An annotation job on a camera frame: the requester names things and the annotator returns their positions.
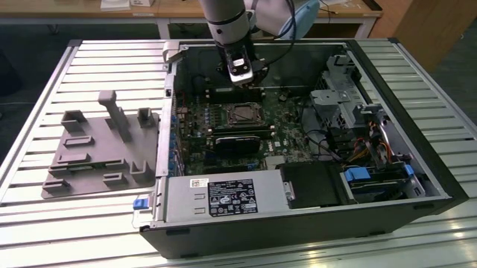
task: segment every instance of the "gray plastic stand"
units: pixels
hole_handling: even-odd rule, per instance
[[[65,131],[42,183],[42,198],[108,192],[155,183],[159,115],[149,108],[125,116],[115,91],[101,91],[97,102],[111,117],[86,119],[65,111]]]

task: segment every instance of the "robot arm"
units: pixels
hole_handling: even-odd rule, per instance
[[[259,83],[267,73],[267,64],[255,56],[251,41],[248,9],[255,10],[256,27],[291,39],[300,38],[311,27],[318,13],[318,0],[199,0],[208,29],[220,54],[221,68],[229,80],[241,87]],[[290,4],[296,8],[291,14]],[[296,11],[307,14],[306,20],[291,29]]]

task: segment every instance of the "table leg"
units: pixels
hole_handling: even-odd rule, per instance
[[[168,18],[157,19],[157,30],[160,39],[171,39]]]
[[[372,30],[374,23],[375,23],[375,18],[366,18],[363,20],[363,23],[359,25],[355,38],[359,39],[367,38]]]

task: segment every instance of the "aluminum extrusion table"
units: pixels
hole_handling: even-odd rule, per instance
[[[442,267],[477,261],[475,125],[400,44],[358,40],[470,200],[391,234],[167,260],[137,233],[132,201],[149,189],[42,200],[41,183],[62,132],[61,114],[104,116],[100,89],[125,113],[159,112],[164,96],[161,40],[72,42],[0,168],[1,267]],[[368,90],[372,101],[378,102]]]

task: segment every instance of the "motherboard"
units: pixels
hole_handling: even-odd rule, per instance
[[[195,97],[177,108],[185,175],[275,169],[312,160],[300,130],[299,97],[261,90],[261,101],[212,104]]]

